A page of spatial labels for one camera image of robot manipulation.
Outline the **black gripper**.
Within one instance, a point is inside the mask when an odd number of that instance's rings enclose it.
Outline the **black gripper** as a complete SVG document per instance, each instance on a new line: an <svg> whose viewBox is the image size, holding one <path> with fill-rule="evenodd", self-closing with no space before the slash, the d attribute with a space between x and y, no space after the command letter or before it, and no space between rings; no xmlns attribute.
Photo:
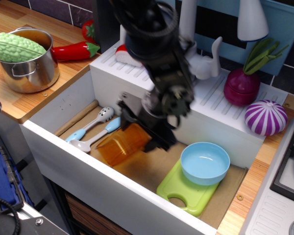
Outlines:
<svg viewBox="0 0 294 235"><path fill-rule="evenodd" d="M139 124L150 136L151 140L145 145L144 152L156 148L169 150L177 143L172 128L166 116L155 116L144 106L144 99L123 92L119 96L118 106L121 108L121 125L124 131L133 123Z"/></svg>

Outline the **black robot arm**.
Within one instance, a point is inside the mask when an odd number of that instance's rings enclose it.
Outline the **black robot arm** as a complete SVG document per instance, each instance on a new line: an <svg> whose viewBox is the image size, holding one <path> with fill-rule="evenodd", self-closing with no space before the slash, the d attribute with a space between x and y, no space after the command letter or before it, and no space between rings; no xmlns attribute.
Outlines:
<svg viewBox="0 0 294 235"><path fill-rule="evenodd" d="M115 16L126 31L129 55L142 63L154 88L142 98L122 93L121 127L136 123L150 136L145 152L168 150L177 140L168 117L190 112L194 99L193 76L179 41L176 10L156 0L113 0Z"/></svg>

